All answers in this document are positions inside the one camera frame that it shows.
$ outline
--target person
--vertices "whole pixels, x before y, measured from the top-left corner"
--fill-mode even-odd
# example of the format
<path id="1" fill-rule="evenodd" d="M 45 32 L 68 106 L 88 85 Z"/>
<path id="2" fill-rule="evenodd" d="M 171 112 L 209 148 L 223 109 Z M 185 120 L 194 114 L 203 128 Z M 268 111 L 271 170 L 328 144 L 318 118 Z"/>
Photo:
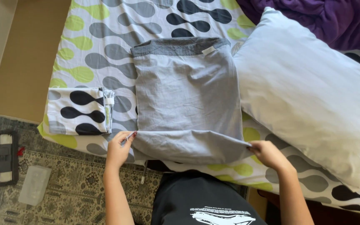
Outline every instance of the person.
<path id="1" fill-rule="evenodd" d="M 104 171 L 106 224 L 134 225 L 119 169 L 126 161 L 135 134 L 119 132 L 108 144 Z M 251 141 L 252 151 L 279 177 L 283 225 L 312 225 L 297 171 L 270 141 Z M 157 190 L 151 225 L 264 225 L 266 224 L 231 185 L 198 171 L 165 174 Z"/>

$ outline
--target patterned rug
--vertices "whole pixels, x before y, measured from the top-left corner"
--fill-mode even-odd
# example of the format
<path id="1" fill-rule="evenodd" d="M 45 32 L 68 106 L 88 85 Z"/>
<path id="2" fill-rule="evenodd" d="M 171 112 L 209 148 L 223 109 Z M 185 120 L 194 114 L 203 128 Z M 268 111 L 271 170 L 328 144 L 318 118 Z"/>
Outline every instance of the patterned rug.
<path id="1" fill-rule="evenodd" d="M 88 155 L 46 141 L 32 123 L 0 117 L 0 131 L 13 129 L 19 135 L 19 181 L 16 186 L 0 187 L 0 225 L 105 224 L 103 171 L 105 158 Z M 18 202 L 27 169 L 32 165 L 52 168 L 43 201 L 31 206 Z M 134 221 L 149 225 L 152 204 L 162 173 L 147 171 L 141 184 L 142 166 L 124 165 L 120 180 Z M 242 196 L 245 187 L 238 187 Z"/>

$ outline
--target mop head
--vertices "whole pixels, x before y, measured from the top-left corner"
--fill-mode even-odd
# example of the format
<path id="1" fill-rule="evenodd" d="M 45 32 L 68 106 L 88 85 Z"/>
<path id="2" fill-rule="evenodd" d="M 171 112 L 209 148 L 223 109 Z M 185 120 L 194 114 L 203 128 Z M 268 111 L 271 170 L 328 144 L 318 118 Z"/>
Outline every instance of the mop head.
<path id="1" fill-rule="evenodd" d="M 19 179 L 17 136 L 12 130 L 0 132 L 0 187 L 16 185 Z"/>

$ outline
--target bed sheet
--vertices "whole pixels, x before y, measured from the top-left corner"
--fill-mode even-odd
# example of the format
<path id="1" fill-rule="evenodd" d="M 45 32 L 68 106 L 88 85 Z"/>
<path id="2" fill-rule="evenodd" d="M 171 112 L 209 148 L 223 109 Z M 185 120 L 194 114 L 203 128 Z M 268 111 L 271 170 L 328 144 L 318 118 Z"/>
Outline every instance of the bed sheet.
<path id="1" fill-rule="evenodd" d="M 49 133 L 46 111 L 38 127 L 47 140 L 98 156 L 120 130 L 137 130 L 134 68 L 130 48 L 153 38 L 207 36 L 245 41 L 255 25 L 235 0 L 74 0 L 65 23 L 50 87 L 99 87 L 115 91 L 113 133 L 70 136 Z M 270 140 L 298 170 L 304 196 L 360 211 L 360 191 L 350 192 L 329 172 L 243 114 L 245 141 Z M 217 178 L 278 192 L 276 173 L 256 157 L 230 164 L 194 166 L 164 162 L 174 171 L 197 169 Z"/>

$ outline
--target purple blanket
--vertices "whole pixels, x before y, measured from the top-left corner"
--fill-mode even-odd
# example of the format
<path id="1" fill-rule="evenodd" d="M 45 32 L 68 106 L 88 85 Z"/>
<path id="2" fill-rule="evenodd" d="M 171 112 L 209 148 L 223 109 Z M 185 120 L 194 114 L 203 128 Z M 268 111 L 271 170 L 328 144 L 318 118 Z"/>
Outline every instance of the purple blanket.
<path id="1" fill-rule="evenodd" d="M 360 0 L 237 0 L 245 15 L 259 23 L 266 6 L 310 29 L 336 50 L 360 49 Z"/>

